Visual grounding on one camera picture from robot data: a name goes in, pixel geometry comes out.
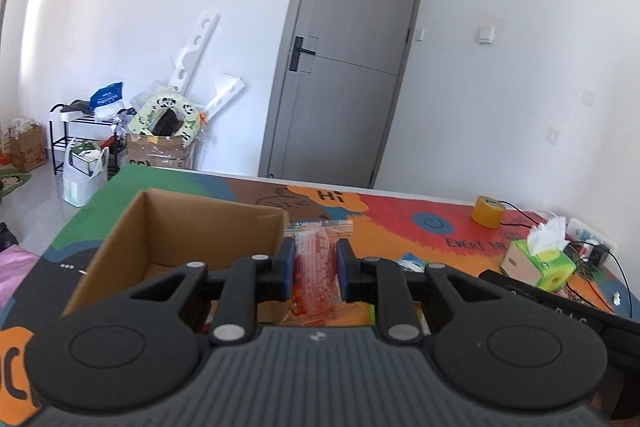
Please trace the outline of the red clear snack bag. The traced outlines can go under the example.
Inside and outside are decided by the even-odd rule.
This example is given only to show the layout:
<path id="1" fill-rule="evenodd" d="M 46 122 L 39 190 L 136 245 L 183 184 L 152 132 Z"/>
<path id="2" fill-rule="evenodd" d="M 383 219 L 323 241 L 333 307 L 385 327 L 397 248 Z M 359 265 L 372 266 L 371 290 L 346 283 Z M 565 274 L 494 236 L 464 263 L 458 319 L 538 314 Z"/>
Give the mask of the red clear snack bag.
<path id="1" fill-rule="evenodd" d="M 337 275 L 336 246 L 348 239 L 352 220 L 294 222 L 285 231 L 294 239 L 295 263 L 292 297 L 283 325 L 352 326 L 371 322 L 371 306 L 346 303 Z"/>

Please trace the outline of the colourful cartoon table mat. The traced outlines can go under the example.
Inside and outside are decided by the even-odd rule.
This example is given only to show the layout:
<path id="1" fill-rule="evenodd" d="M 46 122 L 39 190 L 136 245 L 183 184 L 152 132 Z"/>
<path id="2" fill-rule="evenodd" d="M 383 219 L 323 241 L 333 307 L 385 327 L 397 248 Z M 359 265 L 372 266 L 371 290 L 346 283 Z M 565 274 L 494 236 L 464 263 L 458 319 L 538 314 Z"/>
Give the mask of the colourful cartoon table mat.
<path id="1" fill-rule="evenodd" d="M 603 426 L 639 326 L 490 271 L 462 205 L 129 166 L 1 315 L 7 426 Z"/>

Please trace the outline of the yellow tape roll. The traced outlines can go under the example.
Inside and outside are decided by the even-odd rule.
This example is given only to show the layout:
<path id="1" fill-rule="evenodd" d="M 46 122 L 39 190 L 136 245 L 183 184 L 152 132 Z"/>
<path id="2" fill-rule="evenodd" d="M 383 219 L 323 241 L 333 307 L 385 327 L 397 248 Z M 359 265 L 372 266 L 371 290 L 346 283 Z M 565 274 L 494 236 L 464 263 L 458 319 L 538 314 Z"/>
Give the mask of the yellow tape roll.
<path id="1" fill-rule="evenodd" d="M 497 199 L 480 195 L 477 197 L 471 219 L 486 229 L 497 230 L 506 213 L 506 206 Z"/>

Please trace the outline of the floor cardboard box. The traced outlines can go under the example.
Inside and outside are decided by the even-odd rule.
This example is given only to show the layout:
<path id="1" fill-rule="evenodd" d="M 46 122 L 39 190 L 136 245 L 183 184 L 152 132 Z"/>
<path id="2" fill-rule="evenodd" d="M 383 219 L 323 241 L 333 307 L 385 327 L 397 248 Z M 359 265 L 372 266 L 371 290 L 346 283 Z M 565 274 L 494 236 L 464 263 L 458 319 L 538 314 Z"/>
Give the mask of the floor cardboard box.
<path id="1" fill-rule="evenodd" d="M 195 145 L 186 145 L 180 136 L 126 135 L 127 165 L 192 170 Z"/>

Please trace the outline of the green tissue box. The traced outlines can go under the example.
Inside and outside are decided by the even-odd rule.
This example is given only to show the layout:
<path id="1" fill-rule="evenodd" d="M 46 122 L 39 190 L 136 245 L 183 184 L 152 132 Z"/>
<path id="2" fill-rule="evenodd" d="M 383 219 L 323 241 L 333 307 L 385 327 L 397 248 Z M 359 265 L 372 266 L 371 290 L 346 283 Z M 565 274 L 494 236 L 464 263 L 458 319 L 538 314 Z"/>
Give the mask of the green tissue box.
<path id="1" fill-rule="evenodd" d="M 564 253 L 566 219 L 556 216 L 534 225 L 525 239 L 513 241 L 500 263 L 507 277 L 543 291 L 558 291 L 576 271 L 576 263 Z"/>

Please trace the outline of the white shopping bag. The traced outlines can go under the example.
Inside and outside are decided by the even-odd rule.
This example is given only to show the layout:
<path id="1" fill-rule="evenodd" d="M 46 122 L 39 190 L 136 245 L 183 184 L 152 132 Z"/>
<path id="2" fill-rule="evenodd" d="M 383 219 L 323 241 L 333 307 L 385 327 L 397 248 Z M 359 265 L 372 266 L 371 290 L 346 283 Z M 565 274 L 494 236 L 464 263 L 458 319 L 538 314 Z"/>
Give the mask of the white shopping bag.
<path id="1" fill-rule="evenodd" d="M 71 139 L 63 165 L 63 198 L 84 207 L 107 182 L 108 148 L 91 140 Z"/>

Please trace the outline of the white power strip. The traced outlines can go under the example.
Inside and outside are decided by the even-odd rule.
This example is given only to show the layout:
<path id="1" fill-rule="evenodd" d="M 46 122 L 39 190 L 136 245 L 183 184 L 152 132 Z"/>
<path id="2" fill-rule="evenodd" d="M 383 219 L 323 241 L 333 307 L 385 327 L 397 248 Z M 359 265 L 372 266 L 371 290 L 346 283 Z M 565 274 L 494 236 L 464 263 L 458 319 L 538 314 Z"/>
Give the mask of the white power strip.
<path id="1" fill-rule="evenodd" d="M 570 220 L 568 220 L 566 235 L 570 241 L 579 243 L 582 246 L 585 244 L 602 244 L 608 246 L 608 249 L 611 251 L 608 258 L 612 257 L 617 251 L 617 244 L 613 239 L 610 239 L 608 236 L 598 232 L 596 229 L 590 227 L 590 225 L 586 225 L 577 218 L 570 218 Z"/>

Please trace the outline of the black power adapter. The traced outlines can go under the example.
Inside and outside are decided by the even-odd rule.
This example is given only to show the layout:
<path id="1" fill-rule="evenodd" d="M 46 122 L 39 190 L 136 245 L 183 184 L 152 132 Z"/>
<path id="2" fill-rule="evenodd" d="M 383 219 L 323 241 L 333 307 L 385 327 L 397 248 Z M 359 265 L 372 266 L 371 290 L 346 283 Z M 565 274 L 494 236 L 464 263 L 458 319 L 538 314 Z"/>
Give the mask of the black power adapter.
<path id="1" fill-rule="evenodd" d="M 602 244 L 585 244 L 584 249 L 585 254 L 582 256 L 582 260 L 584 260 L 587 265 L 590 265 L 590 267 L 599 268 L 611 254 L 608 246 Z"/>

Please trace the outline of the blue plastic bag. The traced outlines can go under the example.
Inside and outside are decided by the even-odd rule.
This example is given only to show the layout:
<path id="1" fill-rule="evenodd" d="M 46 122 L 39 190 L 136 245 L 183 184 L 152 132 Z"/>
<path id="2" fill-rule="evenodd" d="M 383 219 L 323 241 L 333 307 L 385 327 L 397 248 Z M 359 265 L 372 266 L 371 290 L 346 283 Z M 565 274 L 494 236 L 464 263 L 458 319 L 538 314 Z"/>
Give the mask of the blue plastic bag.
<path id="1" fill-rule="evenodd" d="M 100 88 L 91 95 L 89 101 L 89 109 L 96 119 L 111 118 L 124 107 L 121 81 Z"/>

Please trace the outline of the black shoe rack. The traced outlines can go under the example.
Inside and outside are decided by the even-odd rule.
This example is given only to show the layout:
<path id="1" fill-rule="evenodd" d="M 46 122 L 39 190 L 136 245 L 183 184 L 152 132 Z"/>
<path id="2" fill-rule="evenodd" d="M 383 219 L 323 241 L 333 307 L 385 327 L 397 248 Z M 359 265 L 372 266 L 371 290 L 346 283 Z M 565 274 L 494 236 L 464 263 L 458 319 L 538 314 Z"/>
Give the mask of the black shoe rack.
<path id="1" fill-rule="evenodd" d="M 124 157 L 125 143 L 122 137 L 120 118 L 112 116 L 96 119 L 93 114 L 73 110 L 69 105 L 56 104 L 49 110 L 50 156 L 53 174 L 63 171 L 63 155 L 70 141 L 92 141 L 105 145 L 110 150 L 107 161 L 107 178 L 119 172 L 119 164 Z"/>

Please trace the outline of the grey door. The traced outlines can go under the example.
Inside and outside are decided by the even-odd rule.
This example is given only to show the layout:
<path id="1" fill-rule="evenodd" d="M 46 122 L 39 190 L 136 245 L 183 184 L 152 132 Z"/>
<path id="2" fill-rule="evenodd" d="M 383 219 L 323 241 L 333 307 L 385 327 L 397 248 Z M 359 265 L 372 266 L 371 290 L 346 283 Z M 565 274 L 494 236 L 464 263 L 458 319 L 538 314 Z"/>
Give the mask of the grey door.
<path id="1" fill-rule="evenodd" d="M 420 0 L 291 0 L 258 173 L 373 186 L 390 133 Z M 317 52 L 288 65 L 294 39 Z"/>

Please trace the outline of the white plastic bracket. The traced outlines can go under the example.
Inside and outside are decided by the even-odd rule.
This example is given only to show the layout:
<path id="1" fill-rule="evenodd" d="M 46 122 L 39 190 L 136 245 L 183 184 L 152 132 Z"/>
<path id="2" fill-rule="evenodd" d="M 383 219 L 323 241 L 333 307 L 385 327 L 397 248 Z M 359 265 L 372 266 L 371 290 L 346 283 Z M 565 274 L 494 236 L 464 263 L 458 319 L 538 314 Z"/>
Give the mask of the white plastic bracket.
<path id="1" fill-rule="evenodd" d="M 168 80 L 168 86 L 172 90 L 186 96 L 192 83 L 201 72 L 204 53 L 219 21 L 220 15 L 217 13 L 212 11 L 202 13 L 189 38 L 186 39 L 186 44 L 171 60 L 174 64 L 174 71 Z M 206 124 L 246 88 L 246 84 L 241 78 L 224 74 L 213 77 L 208 80 L 208 83 L 213 89 L 213 98 L 206 104 L 198 106 L 204 114 Z"/>

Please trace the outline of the white light switch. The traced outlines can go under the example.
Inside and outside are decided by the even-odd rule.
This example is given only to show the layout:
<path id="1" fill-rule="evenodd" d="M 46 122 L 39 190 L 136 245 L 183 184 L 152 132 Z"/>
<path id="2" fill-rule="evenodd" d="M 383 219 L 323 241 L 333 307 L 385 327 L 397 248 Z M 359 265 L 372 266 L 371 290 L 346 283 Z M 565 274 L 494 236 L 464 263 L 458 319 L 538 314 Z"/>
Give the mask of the white light switch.
<path id="1" fill-rule="evenodd" d="M 496 36 L 496 28 L 494 25 L 482 26 L 478 31 L 477 41 L 480 44 L 493 44 Z"/>

